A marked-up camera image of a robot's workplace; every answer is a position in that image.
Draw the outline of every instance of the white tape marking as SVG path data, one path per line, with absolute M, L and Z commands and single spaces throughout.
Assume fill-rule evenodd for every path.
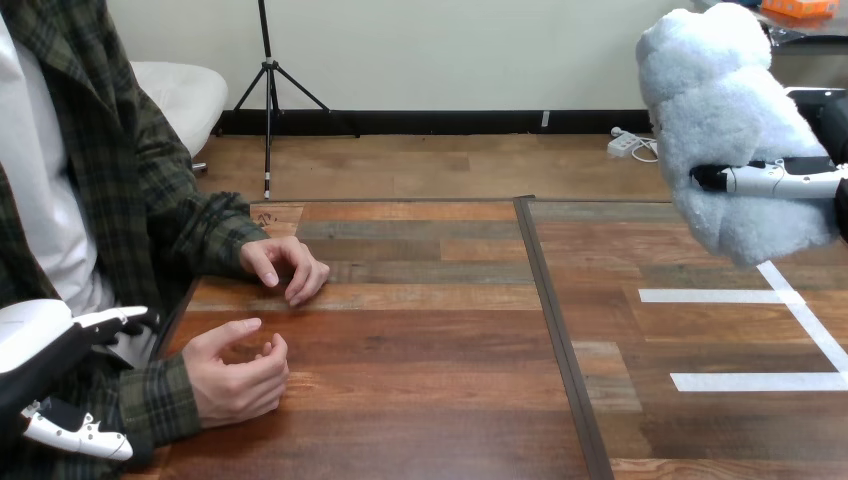
M 809 373 L 672 373 L 681 392 L 845 392 L 848 381 L 838 372 Z
M 778 292 L 787 292 L 793 291 L 792 286 L 789 285 L 789 282 L 783 278 L 783 275 L 777 270 L 777 267 L 774 266 L 771 262 L 763 263 L 758 266 L 760 273 L 763 274 L 766 281 L 769 282 L 769 285 L 772 286 Z M 789 311 L 795 315 L 795 318 L 798 319 L 798 323 L 801 324 L 801 327 L 807 332 L 810 338 L 818 345 L 821 349 L 822 353 L 830 360 L 830 363 L 836 367 L 836 370 L 848 380 L 848 353 L 845 353 L 845 350 L 842 349 L 842 346 L 839 345 L 839 342 L 833 338 L 833 335 L 827 331 L 827 329 L 822 325 L 816 315 L 810 310 L 810 307 L 804 304 L 788 304 Z
M 681 392 L 844 392 L 848 391 L 848 353 L 827 331 L 807 303 L 771 262 L 757 267 L 774 291 L 639 290 L 645 303 L 782 303 L 830 360 L 837 372 L 672 373 Z
M 804 303 L 798 292 L 774 290 L 639 289 L 643 303 Z

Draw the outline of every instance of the orange box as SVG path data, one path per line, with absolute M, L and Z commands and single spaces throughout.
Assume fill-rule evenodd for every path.
M 795 18 L 833 16 L 839 0 L 763 0 L 761 8 Z

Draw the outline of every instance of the hand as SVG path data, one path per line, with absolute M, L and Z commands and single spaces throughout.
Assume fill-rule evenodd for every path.
M 246 272 L 255 273 L 267 287 L 277 286 L 279 272 L 291 273 L 294 270 L 292 281 L 286 288 L 286 301 L 292 307 L 318 293 L 330 275 L 330 267 L 315 260 L 309 248 L 295 237 L 245 243 L 239 260 Z
M 288 346 L 279 334 L 249 363 L 226 365 L 220 352 L 255 333 L 258 318 L 225 323 L 191 339 L 183 349 L 203 428 L 240 423 L 276 410 L 286 393 Z

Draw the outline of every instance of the green plaid shirt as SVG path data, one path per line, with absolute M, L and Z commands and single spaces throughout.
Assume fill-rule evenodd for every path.
M 244 275 L 239 248 L 267 235 L 237 194 L 198 191 L 190 155 L 139 88 L 105 0 L 0 0 L 0 12 L 41 63 L 98 268 L 117 299 L 171 314 L 194 276 Z M 2 171 L 0 246 L 0 307 L 58 298 L 28 248 Z M 127 371 L 93 354 L 55 395 L 157 447 L 200 429 L 179 355 Z M 121 470 L 26 440 L 0 451 L 0 478 L 114 478 Z

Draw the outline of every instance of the black baseboard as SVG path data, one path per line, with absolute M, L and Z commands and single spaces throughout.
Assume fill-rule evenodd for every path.
M 621 127 L 648 133 L 646 110 L 552 110 L 542 127 L 542 111 L 336 111 L 286 110 L 274 122 L 274 134 L 286 136 L 484 135 L 609 133 Z M 225 111 L 216 125 L 224 135 L 265 135 L 265 110 Z

